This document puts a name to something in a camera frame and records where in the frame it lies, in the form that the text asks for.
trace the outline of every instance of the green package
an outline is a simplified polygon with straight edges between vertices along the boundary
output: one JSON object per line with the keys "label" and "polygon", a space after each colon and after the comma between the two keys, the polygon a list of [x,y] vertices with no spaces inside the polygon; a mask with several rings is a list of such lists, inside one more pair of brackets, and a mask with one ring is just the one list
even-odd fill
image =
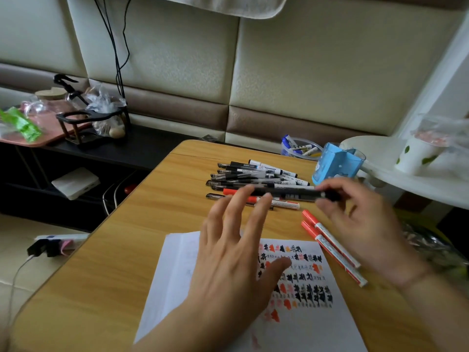
{"label": "green package", "polygon": [[42,135],[39,127],[27,119],[16,107],[11,107],[5,112],[0,110],[0,120],[15,126],[28,142],[33,142]]}

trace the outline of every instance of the towel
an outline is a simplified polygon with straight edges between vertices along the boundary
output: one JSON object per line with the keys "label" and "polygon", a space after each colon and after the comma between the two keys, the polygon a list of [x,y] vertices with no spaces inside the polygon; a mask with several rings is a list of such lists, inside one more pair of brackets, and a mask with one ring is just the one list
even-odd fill
{"label": "towel", "polygon": [[167,0],[231,16],[266,19],[277,15],[287,0]]}

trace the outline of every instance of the notebook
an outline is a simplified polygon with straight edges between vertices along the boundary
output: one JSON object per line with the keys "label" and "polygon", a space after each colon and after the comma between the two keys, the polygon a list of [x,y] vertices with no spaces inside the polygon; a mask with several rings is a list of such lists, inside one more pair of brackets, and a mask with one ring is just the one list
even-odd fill
{"label": "notebook", "polygon": [[[186,298],[200,232],[166,236],[135,342]],[[257,275],[280,256],[292,266],[267,308],[227,351],[367,351],[317,242],[261,239]]]}

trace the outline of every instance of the white cup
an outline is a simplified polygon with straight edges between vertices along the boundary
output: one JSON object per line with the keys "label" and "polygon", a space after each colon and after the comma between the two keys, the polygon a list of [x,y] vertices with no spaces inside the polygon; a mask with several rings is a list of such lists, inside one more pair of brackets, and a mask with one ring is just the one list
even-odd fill
{"label": "white cup", "polygon": [[434,145],[412,136],[396,160],[394,167],[404,173],[418,175],[429,166],[446,147]]}

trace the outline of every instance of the wooden table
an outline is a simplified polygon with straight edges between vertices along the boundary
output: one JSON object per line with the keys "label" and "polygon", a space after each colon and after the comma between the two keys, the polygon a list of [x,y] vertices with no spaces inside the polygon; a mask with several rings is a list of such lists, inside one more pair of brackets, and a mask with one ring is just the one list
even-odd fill
{"label": "wooden table", "polygon": [[[13,350],[128,351],[165,235],[197,231],[213,204],[205,198],[209,174],[219,162],[249,159],[296,172],[305,180],[311,179],[315,166],[272,153],[182,142],[25,304],[12,329]],[[340,239],[313,203],[301,205]],[[243,223],[251,210],[244,210]],[[301,211],[276,208],[267,215],[263,237],[309,240],[301,221]],[[365,269],[370,283],[359,288],[334,260],[328,257],[328,262],[369,351],[436,351],[396,290]]]}

